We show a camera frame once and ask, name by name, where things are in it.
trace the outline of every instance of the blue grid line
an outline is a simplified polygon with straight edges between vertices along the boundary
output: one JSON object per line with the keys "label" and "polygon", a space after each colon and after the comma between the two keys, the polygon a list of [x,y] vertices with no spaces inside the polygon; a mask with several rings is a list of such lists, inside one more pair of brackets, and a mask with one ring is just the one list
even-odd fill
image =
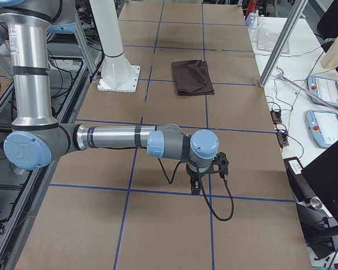
{"label": "blue grid line", "polygon": [[203,60],[205,61],[205,37],[204,37],[204,12],[203,12],[203,5],[202,8],[202,34],[203,34]]}
{"label": "blue grid line", "polygon": [[[166,83],[174,83],[173,80],[160,80],[160,79],[150,79],[152,82],[166,82]],[[254,83],[213,83],[219,84],[223,86],[256,86]]]}
{"label": "blue grid line", "polygon": [[[209,202],[213,205],[212,199],[212,178],[209,174]],[[214,227],[213,227],[213,214],[209,210],[210,215],[210,242],[211,242],[211,256],[212,256],[212,270],[215,270],[215,253],[214,253]]]}
{"label": "blue grid line", "polygon": [[223,52],[253,52],[253,51],[247,51],[243,49],[222,49]]}
{"label": "blue grid line", "polygon": [[148,79],[148,84],[146,85],[146,94],[145,94],[144,102],[148,100],[148,93],[149,93],[150,79],[152,77],[152,71],[153,71],[153,65],[150,66],[149,79]]}
{"label": "blue grid line", "polygon": [[[179,195],[179,196],[199,196],[203,197],[202,194],[192,195],[191,193],[186,192],[175,192],[175,191],[160,191],[160,190],[140,190],[137,188],[119,188],[119,187],[100,187],[100,186],[83,186],[79,184],[59,184],[52,183],[51,187],[67,187],[67,188],[85,188],[85,189],[93,189],[93,190],[112,190],[112,191],[128,191],[128,192],[137,192],[137,193],[150,193],[150,194],[166,194],[166,195]],[[228,195],[208,195],[208,197],[212,198],[220,198],[220,199],[229,199]],[[275,201],[278,203],[295,203],[295,200],[287,200],[287,199],[271,199],[271,198],[260,198],[260,197],[245,197],[245,196],[233,196],[234,199],[237,200],[251,200],[251,201]]]}
{"label": "blue grid line", "polygon": [[[211,195],[213,198],[223,198],[229,199],[228,195]],[[271,199],[271,198],[259,198],[259,197],[244,197],[244,196],[232,196],[233,199],[238,200],[250,200],[250,201],[276,201],[278,203],[295,203],[295,200],[287,200],[287,199]]]}
{"label": "blue grid line", "polygon": [[125,199],[125,206],[124,206],[124,212],[123,212],[123,218],[122,218],[122,224],[120,226],[120,233],[119,233],[119,239],[118,239],[118,245],[117,245],[117,251],[115,253],[115,260],[114,260],[114,266],[113,270],[117,269],[117,263],[118,263],[118,257],[119,257],[119,251],[120,251],[120,244],[122,241],[122,236],[123,236],[123,229],[124,229],[124,223],[125,223],[125,216],[126,216],[126,211],[128,208],[128,202],[129,202],[129,195],[130,195],[130,188],[131,188],[131,183],[133,180],[133,174],[134,174],[134,167],[135,167],[135,161],[136,161],[136,154],[137,154],[137,149],[135,149],[134,152],[134,158],[133,158],[133,165],[131,167],[131,173],[130,173],[130,180],[129,180],[129,185],[128,185],[128,191],[126,193],[126,199]]}
{"label": "blue grid line", "polygon": [[100,186],[84,186],[81,184],[58,184],[58,183],[51,183],[51,187],[76,187],[76,188],[86,188],[89,190],[112,190],[112,191],[128,191],[127,188],[120,188],[120,187],[100,187]]}
{"label": "blue grid line", "polygon": [[[163,46],[147,46],[147,45],[123,45],[124,47],[137,47],[137,48],[158,48],[158,49],[179,49],[179,50],[202,50],[201,48],[182,48],[182,47],[163,47]],[[217,49],[205,49],[206,51],[215,52]]]}
{"label": "blue grid line", "polygon": [[163,16],[163,10],[164,10],[164,3],[162,4],[162,11],[160,12],[160,18],[159,18],[159,25],[158,25],[158,31],[157,31],[157,37],[155,39],[155,47],[153,53],[157,50],[157,45],[158,45],[158,37],[159,37],[159,30],[160,30],[160,24],[162,21],[162,16]]}
{"label": "blue grid line", "polygon": [[212,83],[212,84],[221,84],[224,86],[256,86],[253,83]]}
{"label": "blue grid line", "polygon": [[[94,122],[94,123],[106,123],[106,124],[129,124],[129,125],[140,125],[141,123],[132,123],[132,122],[121,122],[121,121],[105,121],[105,120],[92,120],[92,119],[77,119],[77,121],[85,122]],[[205,129],[205,127],[192,127],[188,125],[181,125],[180,128],[190,128],[190,129]],[[245,130],[245,129],[233,129],[233,128],[208,128],[213,131],[233,131],[233,132],[250,132],[250,133],[265,133],[265,134],[275,134],[275,131],[263,131],[263,130]]]}
{"label": "blue grid line", "polygon": [[227,26],[245,26],[245,27],[247,27],[246,24],[214,24],[214,23],[208,23],[208,22],[206,22],[205,24],[206,25],[227,25]]}
{"label": "blue grid line", "polygon": [[[150,20],[128,20],[128,19],[118,19],[118,21],[133,21],[137,23],[158,23],[159,21],[150,21]],[[202,22],[179,22],[179,21],[161,21],[164,24],[203,24]],[[215,24],[215,23],[204,23],[205,25],[226,25],[226,26],[247,26],[246,24]]]}
{"label": "blue grid line", "polygon": [[206,128],[209,128],[209,112],[208,112],[208,98],[207,95],[205,95],[205,120],[206,120]]}

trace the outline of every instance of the white label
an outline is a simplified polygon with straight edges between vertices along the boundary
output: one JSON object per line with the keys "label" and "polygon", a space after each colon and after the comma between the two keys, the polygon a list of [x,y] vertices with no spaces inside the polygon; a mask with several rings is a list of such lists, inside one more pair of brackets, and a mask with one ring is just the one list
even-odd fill
{"label": "white label", "polygon": [[9,29],[9,42],[10,42],[10,52],[12,55],[17,55],[19,53],[19,49],[17,47],[17,37],[16,30]]}
{"label": "white label", "polygon": [[290,160],[289,165],[292,167],[292,170],[295,174],[301,174],[302,173],[302,167],[299,165],[298,161]]}

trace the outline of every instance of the cardboard surface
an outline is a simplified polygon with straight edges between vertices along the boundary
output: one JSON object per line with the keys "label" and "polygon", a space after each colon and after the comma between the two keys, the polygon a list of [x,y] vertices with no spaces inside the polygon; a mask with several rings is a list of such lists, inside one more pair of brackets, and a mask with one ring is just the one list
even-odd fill
{"label": "cardboard surface", "polygon": [[125,198],[123,191],[50,187],[15,269],[111,268]]}
{"label": "cardboard surface", "polygon": [[262,88],[222,84],[213,87],[215,94],[207,97],[209,127],[274,131]]}
{"label": "cardboard surface", "polygon": [[[71,153],[16,269],[310,269],[247,29],[212,27],[243,25],[241,8],[127,2],[121,19],[126,57],[142,66],[138,89],[100,92],[96,82],[79,118],[92,126],[175,123],[190,134],[211,128],[230,161],[234,217],[217,222],[203,196],[190,194],[184,164],[170,186],[145,150]],[[171,62],[188,59],[208,62],[214,96],[176,95]],[[177,161],[163,164],[171,177]],[[213,175],[203,184],[228,216],[223,181]]]}

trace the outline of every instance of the table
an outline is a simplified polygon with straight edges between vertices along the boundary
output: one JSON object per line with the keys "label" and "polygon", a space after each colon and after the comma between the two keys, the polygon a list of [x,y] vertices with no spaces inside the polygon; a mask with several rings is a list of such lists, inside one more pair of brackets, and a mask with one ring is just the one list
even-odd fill
{"label": "table", "polygon": [[[268,18],[262,17],[260,18],[263,22],[263,28],[269,29],[273,33],[280,32],[283,28],[283,25],[286,21],[284,18]],[[256,62],[258,64],[259,72],[261,73],[268,61],[270,52],[265,52],[257,49],[257,43],[252,42],[253,51],[256,53]],[[311,69],[314,66],[314,63],[319,57],[323,57],[323,49],[320,47],[320,44],[316,37],[314,36],[310,26],[306,22],[305,19],[300,19],[294,28],[294,31],[289,39],[289,47],[290,47],[290,54],[284,55],[280,57],[278,61],[278,67],[284,70],[284,75],[290,80],[299,80],[305,79]],[[321,73],[321,76],[326,78],[338,79],[338,73],[335,70],[328,70],[324,69],[321,64],[320,60],[315,65],[312,74]],[[278,71],[273,71],[272,75],[278,74]],[[304,92],[299,92],[297,88],[290,85],[287,82],[283,82],[280,80],[274,80],[271,78],[267,85],[265,86],[265,93],[267,95],[267,100],[274,101],[279,103],[282,109],[290,109],[290,106],[287,104],[279,101],[275,98],[275,85],[274,81],[277,84],[277,97],[285,101],[289,104],[292,104],[296,99],[296,96],[299,95],[297,101],[295,102],[293,112],[291,113],[288,111],[284,111],[282,113],[282,120],[283,123],[288,127],[289,120],[290,120],[290,128],[289,134],[293,138],[297,139],[304,147],[304,154],[303,157],[300,159],[302,165],[305,167],[308,165],[312,160],[314,160],[318,155],[320,155],[325,149],[319,148],[312,139],[312,135],[308,130],[308,126],[305,120],[305,112],[309,109],[313,110],[331,110],[326,108],[322,105],[316,105],[312,103],[310,97],[305,94]],[[306,85],[306,82],[299,81],[300,85]],[[302,149],[300,145],[295,142],[293,139],[289,138],[290,145],[285,147],[282,151],[283,158],[290,158],[293,156],[299,157],[301,155]],[[314,266],[323,266],[325,261],[315,261],[315,255],[313,251],[309,249],[311,254],[311,261]]]}
{"label": "table", "polygon": [[[119,24],[126,57],[141,65],[137,91],[99,92],[96,82],[78,122],[216,132],[234,218],[213,218],[184,166],[169,186],[143,150],[74,152],[59,162],[16,269],[310,269],[241,8],[129,1]],[[208,62],[215,95],[175,95],[171,62],[187,59]],[[218,176],[204,186],[226,215]]]}

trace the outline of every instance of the brown cloth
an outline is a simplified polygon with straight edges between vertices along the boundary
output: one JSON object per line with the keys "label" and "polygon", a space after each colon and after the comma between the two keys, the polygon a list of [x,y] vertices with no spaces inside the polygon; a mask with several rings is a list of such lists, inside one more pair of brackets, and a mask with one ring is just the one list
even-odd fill
{"label": "brown cloth", "polygon": [[171,63],[176,90],[179,96],[213,95],[208,65],[202,60]]}

